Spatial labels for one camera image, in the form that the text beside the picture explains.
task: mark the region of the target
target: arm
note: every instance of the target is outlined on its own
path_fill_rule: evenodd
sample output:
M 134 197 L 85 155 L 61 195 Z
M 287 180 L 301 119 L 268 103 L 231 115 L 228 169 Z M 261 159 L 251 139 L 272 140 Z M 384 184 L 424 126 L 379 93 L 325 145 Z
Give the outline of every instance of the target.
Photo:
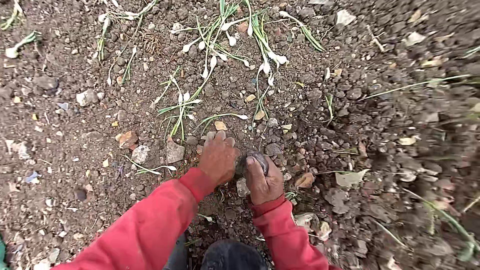
M 235 172 L 239 150 L 225 132 L 209 132 L 198 168 L 163 183 L 135 204 L 71 263 L 55 270 L 162 269 L 197 204 Z
M 292 203 L 283 194 L 283 176 L 271 159 L 267 176 L 257 160 L 247 159 L 247 186 L 251 192 L 253 224 L 265 237 L 278 270 L 334 270 L 310 244 L 307 231 L 295 224 Z
M 73 262 L 60 264 L 55 270 L 162 269 L 177 238 L 197 211 L 194 194 L 203 198 L 202 190 L 192 183 L 204 183 L 207 178 L 200 169 L 192 168 L 180 179 L 163 183 L 125 212 Z

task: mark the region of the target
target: soil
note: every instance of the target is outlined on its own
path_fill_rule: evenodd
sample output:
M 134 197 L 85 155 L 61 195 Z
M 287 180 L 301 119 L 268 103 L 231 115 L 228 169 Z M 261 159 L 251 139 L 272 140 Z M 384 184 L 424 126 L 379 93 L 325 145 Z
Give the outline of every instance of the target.
M 480 102 L 478 81 L 448 80 L 361 98 L 433 78 L 480 76 L 480 53 L 464 57 L 468 49 L 480 44 L 480 2 L 319 2 L 324 4 L 306 0 L 252 3 L 254 11 L 267 9 L 269 43 L 290 60 L 278 69 L 274 93 L 264 102 L 278 127 L 260 132 L 267 125 L 265 120 L 255 121 L 252 127 L 257 100 L 245 102 L 240 97 L 256 92 L 257 69 L 219 59 L 199 96 L 203 103 L 194 106 L 197 122 L 184 120 L 185 137 L 191 138 L 182 142 L 180 132 L 173 137 L 186 148 L 180 161 L 169 164 L 178 170 L 170 175 L 160 169 L 157 176 L 135 175 L 123 156 L 130 157 L 132 151 L 120 148 L 115 136 L 135 131 L 137 144 L 150 149 L 143 165 L 165 165 L 165 134 L 170 129 L 162 121 L 172 114 L 158 116 L 157 110 L 175 105 L 177 91 L 171 87 L 159 103 L 153 101 L 163 91 L 160 83 L 177 66 L 181 68 L 180 89 L 192 94 L 203 82 L 199 74 L 204 62 L 204 51 L 196 45 L 188 53 L 181 52 L 198 32 L 174 35 L 170 30 L 178 22 L 196 26 L 196 16 L 207 24 L 219 13 L 217 1 L 160 0 L 135 35 L 138 21 L 114 20 L 101 62 L 91 58 L 96 35 L 101 33 L 97 17 L 105 12 L 103 3 L 21 1 L 26 17 L 2 32 L 0 50 L 14 46 L 32 30 L 41 33 L 41 38 L 36 46 L 24 46 L 17 59 L 5 59 L 0 73 L 0 233 L 7 243 L 11 269 L 32 268 L 55 248 L 60 254 L 52 263 L 73 259 L 133 204 L 194 166 L 199 157 L 197 144 L 204 142 L 203 127 L 195 127 L 208 116 L 227 112 L 249 116 L 246 121 L 234 116 L 220 119 L 242 152 L 268 151 L 282 172 L 292 176 L 285 190 L 296 194 L 294 214 L 313 212 L 330 225 L 327 241 L 313 236 L 310 241 L 332 264 L 355 270 L 477 269 L 478 253 L 468 262 L 460 261 L 459 253 L 466 247 L 462 236 L 402 188 L 435 201 L 479 239 L 480 204 L 462 212 L 480 192 L 478 118 L 470 110 Z M 143 8 L 141 1 L 120 4 L 128 11 Z M 8 17 L 13 1 L 0 1 L 0 7 L 0 17 Z M 343 9 L 356 19 L 345 26 L 335 25 L 336 14 Z M 326 50 L 315 51 L 300 29 L 279 21 L 279 10 L 302 20 Z M 420 17 L 409 22 L 418 10 Z M 242 4 L 233 16 L 246 15 L 248 9 Z M 155 27 L 148 30 L 150 24 Z M 385 52 L 372 42 L 369 28 Z M 233 32 L 239 32 L 236 26 L 230 29 Z M 404 39 L 412 32 L 426 38 L 407 47 Z M 152 52 L 144 45 L 145 34 L 157 41 Z M 262 59 L 255 40 L 245 32 L 238 34 L 236 48 L 230 50 L 252 58 L 251 64 L 258 67 Z M 225 44 L 226 40 L 222 35 L 220 41 Z M 120 86 L 116 78 L 124 72 L 133 45 L 138 53 L 131 65 L 132 78 Z M 126 46 L 113 66 L 114 82 L 109 86 L 108 69 L 115 51 Z M 439 59 L 435 65 L 425 65 L 425 61 Z M 327 68 L 330 78 L 326 78 Z M 266 78 L 259 87 L 266 89 Z M 86 90 L 89 104 L 82 107 L 76 95 Z M 333 95 L 331 122 L 327 95 Z M 66 110 L 58 105 L 64 102 L 68 103 Z M 292 128 L 284 132 L 280 126 L 287 124 Z M 215 130 L 213 122 L 208 130 Z M 415 143 L 399 143 L 399 138 L 412 136 L 417 137 Z M 7 140 L 25 142 L 26 153 L 10 154 Z M 353 148 L 357 154 L 344 153 Z M 334 173 L 318 174 L 363 169 L 370 171 L 352 188 L 339 186 Z M 38 183 L 26 183 L 33 172 L 42 175 Z M 313 186 L 296 189 L 295 181 L 306 172 L 315 175 Z M 409 174 L 417 177 L 404 182 Z M 236 180 L 201 202 L 199 213 L 215 222 L 196 217 L 188 228 L 192 269 L 199 267 L 210 244 L 226 238 L 256 247 L 271 263 L 263 237 L 252 225 L 248 201 L 237 194 Z

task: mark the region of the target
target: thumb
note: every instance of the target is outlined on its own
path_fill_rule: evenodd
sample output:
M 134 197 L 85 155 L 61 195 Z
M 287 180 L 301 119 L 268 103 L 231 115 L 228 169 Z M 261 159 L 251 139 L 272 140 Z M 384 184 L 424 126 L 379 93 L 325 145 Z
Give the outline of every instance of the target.
M 256 158 L 247 157 L 247 169 L 252 177 L 252 181 L 258 181 L 264 178 L 264 171 Z

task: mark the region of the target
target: hand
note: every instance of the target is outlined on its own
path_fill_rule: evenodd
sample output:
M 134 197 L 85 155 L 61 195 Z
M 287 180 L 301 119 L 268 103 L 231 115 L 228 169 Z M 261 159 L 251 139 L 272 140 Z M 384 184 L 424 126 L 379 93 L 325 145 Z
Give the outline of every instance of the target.
M 234 148 L 235 140 L 226 138 L 225 131 L 207 133 L 204 149 L 200 156 L 198 168 L 215 182 L 215 186 L 232 179 L 235 174 L 235 161 L 240 155 Z
M 247 172 L 245 176 L 253 205 L 273 201 L 283 194 L 282 172 L 267 155 L 264 155 L 264 157 L 268 162 L 266 177 L 257 159 L 254 157 L 247 158 Z

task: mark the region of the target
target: wrist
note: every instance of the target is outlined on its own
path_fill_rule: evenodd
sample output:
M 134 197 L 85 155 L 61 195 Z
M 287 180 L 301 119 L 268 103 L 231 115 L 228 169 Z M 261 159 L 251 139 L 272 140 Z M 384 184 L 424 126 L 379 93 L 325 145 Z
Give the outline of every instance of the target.
M 188 172 L 179 179 L 179 182 L 190 190 L 197 203 L 212 193 L 216 187 L 211 177 L 199 168 L 190 168 Z

